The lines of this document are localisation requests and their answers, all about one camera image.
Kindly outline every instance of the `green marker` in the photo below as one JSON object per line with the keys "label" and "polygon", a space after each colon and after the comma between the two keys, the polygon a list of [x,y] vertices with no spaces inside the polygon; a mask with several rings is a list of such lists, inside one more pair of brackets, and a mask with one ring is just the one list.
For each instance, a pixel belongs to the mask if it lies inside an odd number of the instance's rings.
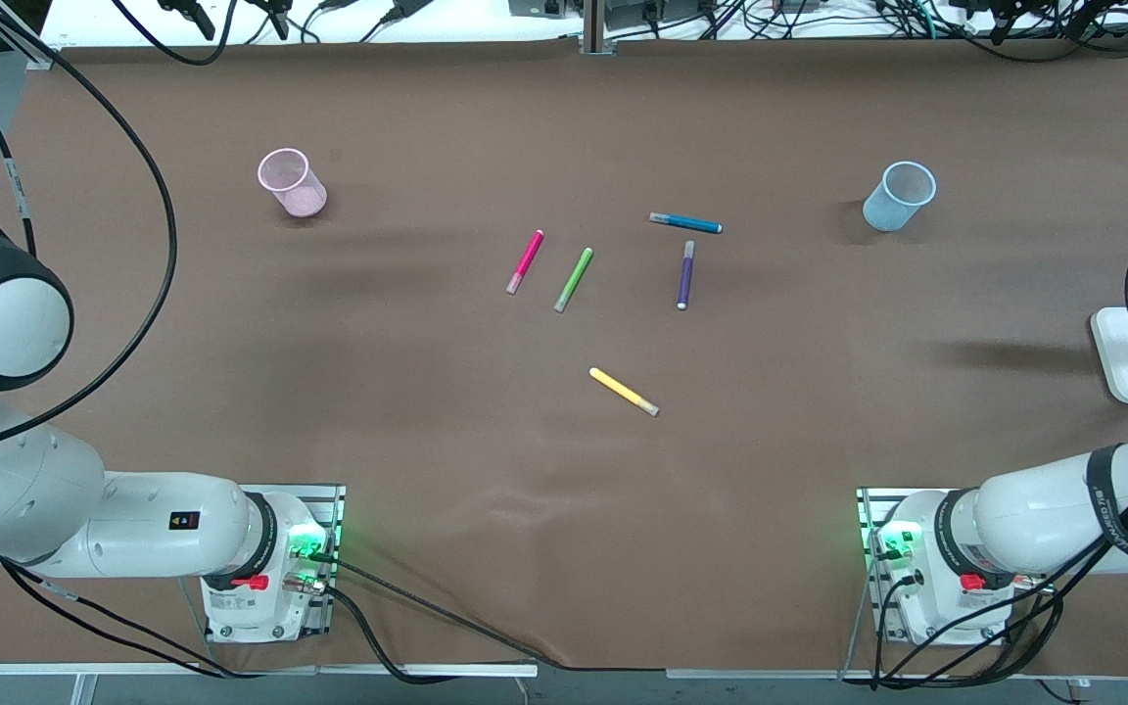
{"label": "green marker", "polygon": [[561,291],[561,297],[555,301],[555,312],[563,314],[564,307],[567,307],[567,300],[573,298],[573,290],[576,289],[576,282],[582,281],[582,275],[585,273],[585,267],[590,264],[590,258],[594,257],[594,249],[582,250],[582,258],[576,261],[576,266],[573,267],[573,276],[567,277],[567,284],[564,285],[564,291]]}

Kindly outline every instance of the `gray floor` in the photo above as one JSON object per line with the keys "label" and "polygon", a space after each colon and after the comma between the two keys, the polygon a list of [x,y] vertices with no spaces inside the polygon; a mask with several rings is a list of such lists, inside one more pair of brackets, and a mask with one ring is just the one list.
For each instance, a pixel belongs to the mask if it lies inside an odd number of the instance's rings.
{"label": "gray floor", "polygon": [[[870,693],[816,679],[667,679],[663,673],[565,673],[525,679],[529,702],[546,705],[1056,705],[1034,681],[1008,679],[961,691]],[[1060,693],[1065,684],[1052,682]],[[0,702],[67,705],[72,677],[0,677]],[[1084,693],[1101,705],[1127,705],[1128,681],[1093,681]],[[199,677],[102,677],[94,705],[521,705],[512,679],[459,679],[432,687],[399,686],[389,677],[272,677],[214,681]]]}

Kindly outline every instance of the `purple marker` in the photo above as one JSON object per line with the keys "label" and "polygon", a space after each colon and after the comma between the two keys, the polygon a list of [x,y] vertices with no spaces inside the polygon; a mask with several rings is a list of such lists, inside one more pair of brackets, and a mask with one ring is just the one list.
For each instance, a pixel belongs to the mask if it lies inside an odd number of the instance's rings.
{"label": "purple marker", "polygon": [[690,302],[690,270],[694,268],[694,240],[686,240],[686,254],[681,257],[681,284],[677,287],[677,310],[685,311]]}

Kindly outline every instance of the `black label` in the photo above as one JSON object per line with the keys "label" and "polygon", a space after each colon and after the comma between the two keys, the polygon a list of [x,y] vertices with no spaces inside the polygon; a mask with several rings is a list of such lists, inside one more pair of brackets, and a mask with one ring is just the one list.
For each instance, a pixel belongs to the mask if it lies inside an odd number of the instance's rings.
{"label": "black label", "polygon": [[197,512],[174,512],[168,518],[168,530],[195,530]]}

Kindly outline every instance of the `black velcro strap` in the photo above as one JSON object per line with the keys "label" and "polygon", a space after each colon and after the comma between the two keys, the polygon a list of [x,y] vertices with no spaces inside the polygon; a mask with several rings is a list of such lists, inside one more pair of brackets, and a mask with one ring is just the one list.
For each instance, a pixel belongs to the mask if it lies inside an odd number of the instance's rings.
{"label": "black velcro strap", "polygon": [[1118,443],[1091,452],[1091,458],[1087,459],[1087,491],[1091,492],[1091,505],[1095,510],[1095,518],[1100,519],[1104,538],[1128,556],[1128,528],[1120,521],[1117,492],[1111,485],[1111,458],[1120,446],[1122,444]]}

